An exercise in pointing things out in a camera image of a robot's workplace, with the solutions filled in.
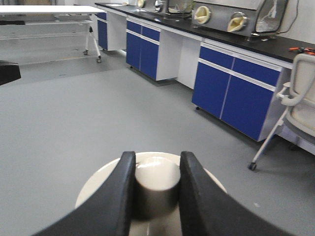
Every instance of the red tool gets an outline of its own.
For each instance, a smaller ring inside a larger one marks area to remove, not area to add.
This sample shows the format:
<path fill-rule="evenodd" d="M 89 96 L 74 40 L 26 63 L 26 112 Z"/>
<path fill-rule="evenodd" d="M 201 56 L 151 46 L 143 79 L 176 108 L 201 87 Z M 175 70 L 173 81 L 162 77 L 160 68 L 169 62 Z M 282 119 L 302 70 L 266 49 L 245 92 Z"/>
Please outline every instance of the red tool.
<path fill-rule="evenodd" d="M 289 51 L 297 51 L 297 53 L 306 53 L 315 56 L 314 48 L 289 48 Z"/>

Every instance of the cylindrical object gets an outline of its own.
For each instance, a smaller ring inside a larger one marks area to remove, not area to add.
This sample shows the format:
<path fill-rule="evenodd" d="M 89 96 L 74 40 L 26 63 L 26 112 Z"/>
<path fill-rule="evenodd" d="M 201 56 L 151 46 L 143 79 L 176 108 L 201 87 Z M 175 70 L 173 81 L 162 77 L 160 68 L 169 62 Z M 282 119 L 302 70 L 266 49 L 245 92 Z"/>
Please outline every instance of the cylindrical object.
<path fill-rule="evenodd" d="M 134 215 L 152 219 L 174 210 L 178 201 L 179 166 L 163 157 L 149 157 L 136 167 Z"/>

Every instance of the chair caster wheel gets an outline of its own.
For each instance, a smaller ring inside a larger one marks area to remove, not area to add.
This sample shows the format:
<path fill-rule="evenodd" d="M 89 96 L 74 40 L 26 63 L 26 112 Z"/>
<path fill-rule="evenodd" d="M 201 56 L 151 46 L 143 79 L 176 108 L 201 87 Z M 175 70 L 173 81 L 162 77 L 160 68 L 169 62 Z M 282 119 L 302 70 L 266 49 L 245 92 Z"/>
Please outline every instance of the chair caster wheel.
<path fill-rule="evenodd" d="M 291 151 L 296 151 L 299 148 L 299 146 L 297 146 L 296 144 L 290 144 L 288 148 Z"/>
<path fill-rule="evenodd" d="M 251 171 L 256 170 L 257 164 L 255 162 L 252 162 L 248 165 L 248 169 L 250 169 Z"/>

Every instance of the gray vinyl floor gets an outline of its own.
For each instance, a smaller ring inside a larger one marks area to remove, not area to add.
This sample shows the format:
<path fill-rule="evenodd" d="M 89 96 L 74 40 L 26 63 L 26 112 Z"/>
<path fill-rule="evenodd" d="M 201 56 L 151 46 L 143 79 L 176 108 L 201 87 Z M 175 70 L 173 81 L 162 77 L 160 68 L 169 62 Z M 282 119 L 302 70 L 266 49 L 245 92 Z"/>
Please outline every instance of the gray vinyl floor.
<path fill-rule="evenodd" d="M 29 236 L 73 210 L 87 179 L 125 150 L 192 151 L 241 204 L 315 235 L 313 155 L 276 137 L 251 172 L 261 143 L 196 110 L 191 89 L 152 81 L 122 52 L 102 57 L 22 64 L 22 78 L 0 87 L 1 236 Z"/>

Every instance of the chair leg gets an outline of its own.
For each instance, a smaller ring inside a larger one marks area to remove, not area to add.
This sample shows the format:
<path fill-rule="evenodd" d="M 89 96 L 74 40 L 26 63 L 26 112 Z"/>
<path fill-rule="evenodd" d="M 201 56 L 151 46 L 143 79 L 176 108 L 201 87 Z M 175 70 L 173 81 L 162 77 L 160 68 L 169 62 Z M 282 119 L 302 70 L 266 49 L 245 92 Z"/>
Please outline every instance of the chair leg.
<path fill-rule="evenodd" d="M 248 165 L 248 169 L 250 169 L 251 171 L 254 171 L 256 169 L 256 167 L 257 167 L 257 164 L 256 164 L 257 159 L 260 157 L 261 153 L 265 150 L 265 148 L 268 145 L 268 143 L 270 142 L 271 138 L 274 136 L 278 126 L 282 126 L 284 124 L 284 117 L 285 117 L 287 111 L 288 111 L 288 107 L 285 109 L 283 114 L 280 116 L 279 120 L 276 122 L 275 126 L 270 131 L 270 133 L 267 136 L 266 140 L 264 141 L 264 143 L 262 144 L 262 146 L 260 147 L 260 149 L 256 153 L 255 157 L 253 158 L 252 162 Z"/>

